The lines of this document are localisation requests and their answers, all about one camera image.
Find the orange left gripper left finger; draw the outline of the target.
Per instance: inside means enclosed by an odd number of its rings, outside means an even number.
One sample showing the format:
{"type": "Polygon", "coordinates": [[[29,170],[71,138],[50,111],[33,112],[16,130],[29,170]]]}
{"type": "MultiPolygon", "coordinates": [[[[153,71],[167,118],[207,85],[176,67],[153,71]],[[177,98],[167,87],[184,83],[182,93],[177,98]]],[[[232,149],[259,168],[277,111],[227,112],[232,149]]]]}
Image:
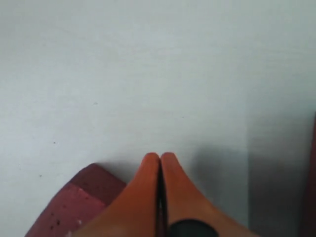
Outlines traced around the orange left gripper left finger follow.
{"type": "Polygon", "coordinates": [[[160,158],[144,156],[134,178],[119,196],[73,237],[154,237],[157,231],[160,158]]]}

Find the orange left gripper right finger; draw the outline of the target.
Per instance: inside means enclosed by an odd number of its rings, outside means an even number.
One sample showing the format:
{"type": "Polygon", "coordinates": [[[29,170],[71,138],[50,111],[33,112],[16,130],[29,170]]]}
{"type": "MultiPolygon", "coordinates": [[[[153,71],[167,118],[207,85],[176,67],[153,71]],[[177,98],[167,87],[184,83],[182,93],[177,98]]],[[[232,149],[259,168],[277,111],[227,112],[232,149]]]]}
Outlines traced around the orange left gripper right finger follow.
{"type": "Polygon", "coordinates": [[[161,156],[170,237],[256,237],[213,205],[189,179],[174,153],[161,156]]]}

